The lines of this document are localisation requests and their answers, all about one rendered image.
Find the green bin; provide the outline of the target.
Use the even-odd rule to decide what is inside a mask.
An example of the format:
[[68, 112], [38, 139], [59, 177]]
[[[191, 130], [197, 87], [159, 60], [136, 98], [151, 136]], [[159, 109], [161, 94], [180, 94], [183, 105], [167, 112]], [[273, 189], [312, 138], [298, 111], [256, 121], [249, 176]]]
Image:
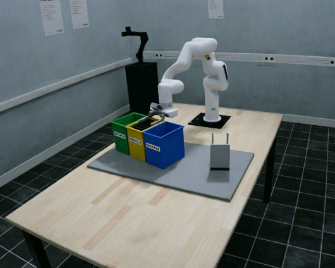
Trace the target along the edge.
[[144, 117], [146, 116], [143, 114], [131, 113], [110, 122], [113, 127], [114, 143], [117, 151], [130, 155], [127, 129], [125, 127]]

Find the blue bin with label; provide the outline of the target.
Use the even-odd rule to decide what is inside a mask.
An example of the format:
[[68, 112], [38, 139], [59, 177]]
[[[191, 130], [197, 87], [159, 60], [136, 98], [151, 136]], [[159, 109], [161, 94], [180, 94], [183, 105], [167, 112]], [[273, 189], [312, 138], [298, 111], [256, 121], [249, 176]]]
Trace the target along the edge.
[[184, 127], [165, 121], [143, 131], [147, 163], [164, 170], [184, 158]]

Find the yellow open bin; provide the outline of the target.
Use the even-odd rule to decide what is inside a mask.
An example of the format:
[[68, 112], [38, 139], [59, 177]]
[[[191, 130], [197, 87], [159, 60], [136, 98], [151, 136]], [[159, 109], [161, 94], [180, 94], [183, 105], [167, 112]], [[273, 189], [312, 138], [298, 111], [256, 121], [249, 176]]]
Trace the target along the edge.
[[128, 134], [128, 143], [130, 148], [130, 156], [134, 157], [143, 162], [147, 162], [146, 153], [145, 153], [145, 142], [143, 131], [136, 130], [132, 128], [133, 125], [138, 124], [139, 122], [132, 123], [125, 128], [127, 128]]

